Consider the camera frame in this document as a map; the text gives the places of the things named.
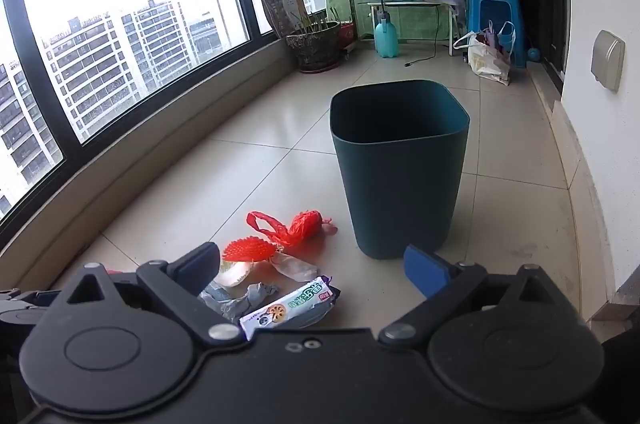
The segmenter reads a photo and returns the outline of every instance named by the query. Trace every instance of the blue spray bottle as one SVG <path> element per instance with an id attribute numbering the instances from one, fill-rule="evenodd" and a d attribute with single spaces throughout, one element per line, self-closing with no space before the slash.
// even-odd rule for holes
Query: blue spray bottle
<path id="1" fill-rule="evenodd" d="M 380 5 L 380 22 L 373 33 L 376 51 L 380 57 L 398 57 L 398 32 L 391 22 L 391 15 L 385 10 L 384 0 L 380 0 Z"/>

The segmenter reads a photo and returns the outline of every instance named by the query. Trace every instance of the window sill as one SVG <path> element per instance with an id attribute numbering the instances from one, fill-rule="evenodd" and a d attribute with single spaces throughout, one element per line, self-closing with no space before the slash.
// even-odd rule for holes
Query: window sill
<path id="1" fill-rule="evenodd" d="M 292 69 L 284 41 L 272 42 L 130 129 L 67 181 L 7 244 L 0 255 L 2 288 L 48 287 L 156 177 Z"/>

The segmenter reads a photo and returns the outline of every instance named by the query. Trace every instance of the red container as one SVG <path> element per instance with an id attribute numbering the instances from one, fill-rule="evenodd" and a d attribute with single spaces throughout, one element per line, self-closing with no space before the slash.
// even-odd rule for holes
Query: red container
<path id="1" fill-rule="evenodd" d="M 338 47 L 346 48 L 353 42 L 353 23 L 342 23 L 338 33 Z"/>

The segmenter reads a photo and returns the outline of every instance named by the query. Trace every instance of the window frame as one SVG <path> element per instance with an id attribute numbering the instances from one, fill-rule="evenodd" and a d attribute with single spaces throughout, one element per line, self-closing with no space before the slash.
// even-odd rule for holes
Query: window frame
<path id="1" fill-rule="evenodd" d="M 236 0 L 248 41 L 196 66 L 149 95 L 81 142 L 76 136 L 51 82 L 38 48 L 24 0 L 2 0 L 15 51 L 36 105 L 63 158 L 36 182 L 0 220 L 0 248 L 30 220 L 56 191 L 107 147 L 156 111 L 216 72 L 277 40 L 273 31 L 261 34 L 252 0 Z"/>

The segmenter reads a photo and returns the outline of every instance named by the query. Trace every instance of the red plastic bag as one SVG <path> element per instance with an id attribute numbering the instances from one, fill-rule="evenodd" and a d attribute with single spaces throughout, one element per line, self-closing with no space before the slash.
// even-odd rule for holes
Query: red plastic bag
<path id="1" fill-rule="evenodd" d="M 266 221 L 271 225 L 273 230 L 258 227 L 258 219 Z M 247 214 L 246 222 L 255 230 L 265 235 L 270 241 L 283 247 L 293 247 L 299 244 L 305 238 L 320 232 L 323 225 L 332 226 L 331 219 L 322 219 L 322 215 L 318 211 L 306 211 L 297 214 L 291 222 L 291 227 L 288 229 L 286 225 L 274 217 L 260 213 L 259 211 L 251 211 Z"/>

